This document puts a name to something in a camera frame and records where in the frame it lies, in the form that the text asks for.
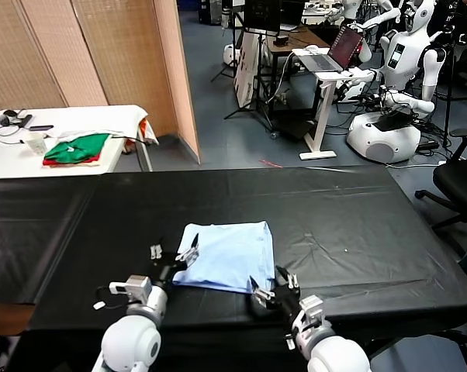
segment folded green shirt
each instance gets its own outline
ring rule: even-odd
[[[101,153],[108,137],[107,133],[91,134],[78,137],[71,142],[59,142],[46,153],[44,158],[63,164],[81,163]]]

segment folded cloth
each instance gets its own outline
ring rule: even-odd
[[[178,252],[190,248],[199,234],[199,257],[186,271],[173,278],[174,284],[251,293],[252,276],[265,290],[275,279],[272,234],[263,222],[236,225],[185,227]]]
[[[86,164],[91,164],[91,165],[99,165],[99,158],[101,157],[101,154],[98,153],[94,157],[89,157],[87,160],[82,161],[81,163],[58,163],[55,160],[48,160],[44,159],[42,160],[42,165],[48,166],[48,167],[73,167],[74,165],[80,164],[80,165],[86,165]]]
[[[71,142],[59,142],[46,153],[44,160],[54,160],[58,164],[82,163],[99,155],[108,137],[109,134],[91,134]]]

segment black table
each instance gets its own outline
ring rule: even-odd
[[[0,303],[34,303],[97,177],[0,180]]]
[[[342,336],[365,344],[467,321],[467,277],[384,167],[212,170],[100,177],[29,337],[94,360],[104,330],[123,315],[92,309],[96,287],[152,275],[149,246],[164,237],[175,251],[188,223],[262,220],[276,263],[298,274],[303,297],[324,299]],[[176,288],[161,355],[283,350],[280,318],[248,304],[241,294]]]

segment wooden partition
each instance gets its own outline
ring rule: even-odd
[[[108,105],[71,3],[21,0],[21,5],[67,105]]]
[[[200,161],[177,3],[176,0],[153,0],[153,2],[171,95],[175,103],[178,134]]]
[[[0,109],[64,107],[13,0],[0,0]]]
[[[199,161],[176,0],[0,0],[0,110],[108,104]]]

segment white table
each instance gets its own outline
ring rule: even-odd
[[[307,50],[294,49],[292,52],[296,56],[303,56],[310,54]],[[328,48],[320,48],[318,53],[326,54]],[[354,79],[362,79],[369,77],[370,71],[363,71],[358,67],[349,69],[349,72],[344,71],[343,73],[338,72],[318,72],[314,74],[318,81],[321,81],[321,91],[323,94],[323,102],[320,104],[317,114],[317,130],[314,137],[309,133],[304,136],[306,145],[310,148],[309,153],[300,153],[299,158],[301,160],[312,160],[312,159],[325,159],[329,157],[336,157],[337,154],[334,151],[321,151],[321,143],[323,141],[323,135],[327,128],[328,116],[334,100],[335,87],[338,81],[350,81]]]
[[[83,108],[46,108],[25,110],[20,117],[31,114],[33,117],[27,124],[30,126],[52,125],[53,129],[46,131],[51,136],[60,136],[66,128],[74,131],[100,130],[106,126],[108,130],[122,128],[121,136],[135,137],[140,120],[147,113],[138,106],[99,106]],[[0,133],[14,132],[16,126],[0,129]],[[0,140],[8,143],[18,143],[28,133],[27,129],[21,129],[11,136],[0,136]],[[101,151],[97,165],[45,167],[42,165],[43,156],[35,155],[28,145],[0,143],[0,178],[21,177],[59,177],[75,175],[92,175],[112,172],[118,162],[125,144],[125,138],[108,138]],[[47,149],[50,150],[58,142],[57,138],[46,138]]]

